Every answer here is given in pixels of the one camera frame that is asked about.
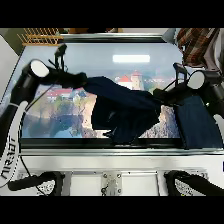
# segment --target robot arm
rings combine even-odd
[[[85,73],[73,75],[58,67],[48,67],[39,60],[32,60],[24,67],[11,92],[10,103],[0,117],[0,187],[11,180],[16,170],[23,118],[39,85],[60,84],[63,88],[79,88],[86,81]]]

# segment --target white circular joint cap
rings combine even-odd
[[[49,74],[49,70],[46,67],[46,65],[42,61],[39,61],[39,60],[33,60],[31,62],[31,69],[36,76],[41,78]]]
[[[204,81],[205,81],[204,74],[201,71],[196,71],[191,75],[187,85],[191,89],[199,89],[204,84]]]

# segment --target dark blue cloth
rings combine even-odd
[[[88,78],[83,88],[97,95],[93,129],[111,130],[105,135],[116,144],[131,143],[159,122],[161,103],[147,91],[130,90],[106,77]]]
[[[199,96],[180,102],[177,118],[187,149],[222,148],[223,140],[215,119],[208,113]]]

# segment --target plaid shirt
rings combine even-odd
[[[177,35],[177,44],[183,53],[183,65],[206,67],[204,54],[218,28],[182,28]]]

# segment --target wooden rack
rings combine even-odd
[[[58,28],[24,28],[25,34],[17,34],[23,46],[58,46],[63,39]]]

